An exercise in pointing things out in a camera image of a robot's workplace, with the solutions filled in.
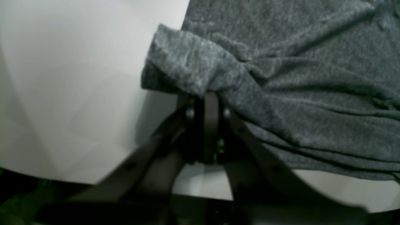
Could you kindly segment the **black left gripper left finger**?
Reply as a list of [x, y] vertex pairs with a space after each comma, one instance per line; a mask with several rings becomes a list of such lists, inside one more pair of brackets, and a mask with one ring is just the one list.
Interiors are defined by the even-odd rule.
[[64, 201], [42, 207], [37, 225], [177, 225], [170, 208], [176, 177], [193, 163], [189, 128], [198, 121], [202, 100], [187, 95], [180, 105], [123, 163], [99, 184]]

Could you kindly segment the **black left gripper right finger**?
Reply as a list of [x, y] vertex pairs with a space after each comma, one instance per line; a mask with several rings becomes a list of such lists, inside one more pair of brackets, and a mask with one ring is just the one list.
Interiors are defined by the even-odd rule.
[[215, 93], [205, 95], [205, 163], [224, 167], [232, 225], [365, 225], [367, 212], [327, 198], [298, 178]]

